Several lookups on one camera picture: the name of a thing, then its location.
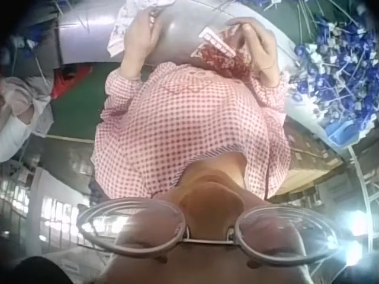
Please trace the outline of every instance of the red packet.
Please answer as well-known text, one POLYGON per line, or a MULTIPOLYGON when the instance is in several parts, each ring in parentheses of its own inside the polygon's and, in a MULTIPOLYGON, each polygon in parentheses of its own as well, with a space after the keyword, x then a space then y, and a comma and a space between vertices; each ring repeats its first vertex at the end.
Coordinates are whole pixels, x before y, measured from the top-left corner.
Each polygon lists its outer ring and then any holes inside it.
POLYGON ((200 44, 192 53, 191 57, 201 58, 207 67, 226 78, 244 79, 248 78, 251 73, 252 59, 246 44, 239 49, 233 49, 229 46, 232 37, 235 35, 237 28, 225 29, 216 35, 222 40, 223 45, 219 45, 217 38, 204 36, 204 31, 200 34, 204 42, 200 44))

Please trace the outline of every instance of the green floor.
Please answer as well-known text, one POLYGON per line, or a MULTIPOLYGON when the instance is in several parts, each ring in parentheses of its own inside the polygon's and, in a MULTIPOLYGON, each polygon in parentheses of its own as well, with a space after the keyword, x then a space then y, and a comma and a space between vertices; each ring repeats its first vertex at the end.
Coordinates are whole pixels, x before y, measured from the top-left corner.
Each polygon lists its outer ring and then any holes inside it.
MULTIPOLYGON (((336 18, 340 13, 331 9, 328 0, 319 0, 327 18, 336 18)), ((346 7, 347 0, 335 0, 346 7)), ((309 7, 313 11, 319 11, 316 3, 312 1, 309 7)), ((283 30, 295 43, 300 42, 299 24, 296 6, 283 2, 278 4, 278 8, 271 8, 263 12, 260 8, 254 7, 254 10, 260 12, 264 17, 269 19, 277 27, 283 30)), ((310 28, 313 29, 313 23, 309 22, 310 28)), ((307 31, 307 25, 302 18, 303 41, 309 41, 310 36, 307 31)), ((92 73, 86 77, 80 84, 69 91, 63 98, 52 102, 54 124, 49 132, 50 135, 64 137, 94 139, 95 128, 99 123, 99 115, 102 110, 105 93, 104 83, 107 75, 118 67, 118 63, 97 63, 94 65, 92 73)))

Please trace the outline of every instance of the woman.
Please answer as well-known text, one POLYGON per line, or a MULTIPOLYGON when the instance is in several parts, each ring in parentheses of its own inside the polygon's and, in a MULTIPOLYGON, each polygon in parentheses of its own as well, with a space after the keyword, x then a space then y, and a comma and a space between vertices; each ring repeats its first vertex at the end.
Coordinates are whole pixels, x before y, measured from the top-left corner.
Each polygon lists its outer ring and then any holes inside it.
POLYGON ((36 129, 37 120, 50 102, 52 81, 41 77, 0 80, 0 163, 9 160, 36 129))
MULTIPOLYGON (((182 209, 192 238, 224 240, 242 211, 268 204, 264 199, 280 187, 289 167, 282 128, 287 78, 277 65, 275 37, 253 18, 229 21, 239 25, 236 34, 242 36, 234 42, 246 41, 259 70, 244 82, 163 63, 142 83, 141 68, 161 27, 159 17, 149 24, 151 12, 148 8, 134 19, 121 66, 105 84, 109 97, 95 138, 95 177, 112 199, 164 199, 182 209)), ((274 235, 260 238, 262 244, 277 241, 274 235)), ((115 256, 102 280, 310 282, 303 267, 252 270, 241 252, 204 247, 175 248, 163 268, 151 260, 115 256)))

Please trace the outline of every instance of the pink checkered shirt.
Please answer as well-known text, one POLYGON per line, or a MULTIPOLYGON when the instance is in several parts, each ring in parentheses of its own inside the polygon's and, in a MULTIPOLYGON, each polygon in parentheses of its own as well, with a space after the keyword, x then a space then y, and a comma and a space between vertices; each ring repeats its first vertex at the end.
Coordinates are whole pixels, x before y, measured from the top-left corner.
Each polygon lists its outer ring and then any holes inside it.
POLYGON ((290 164, 283 113, 287 77, 277 88, 258 80, 226 79, 173 63, 147 82, 111 72, 97 126, 92 161, 110 198, 145 197, 173 190, 188 165, 228 151, 247 160, 246 189, 264 197, 282 184, 290 164))

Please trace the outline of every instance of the red object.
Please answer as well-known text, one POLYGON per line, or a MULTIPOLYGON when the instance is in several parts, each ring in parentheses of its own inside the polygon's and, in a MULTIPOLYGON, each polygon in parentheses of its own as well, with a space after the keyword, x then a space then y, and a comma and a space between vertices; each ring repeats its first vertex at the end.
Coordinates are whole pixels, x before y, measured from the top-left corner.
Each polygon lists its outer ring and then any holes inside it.
POLYGON ((83 80, 90 72, 89 66, 78 66, 76 74, 73 78, 65 79, 62 69, 54 72, 54 88, 52 90, 52 99, 57 99, 63 96, 69 89, 74 87, 78 82, 83 80))
POLYGON ((200 53, 210 69, 222 77, 244 80, 250 76, 250 67, 243 62, 243 57, 238 50, 234 58, 228 58, 219 49, 207 44, 200 53))

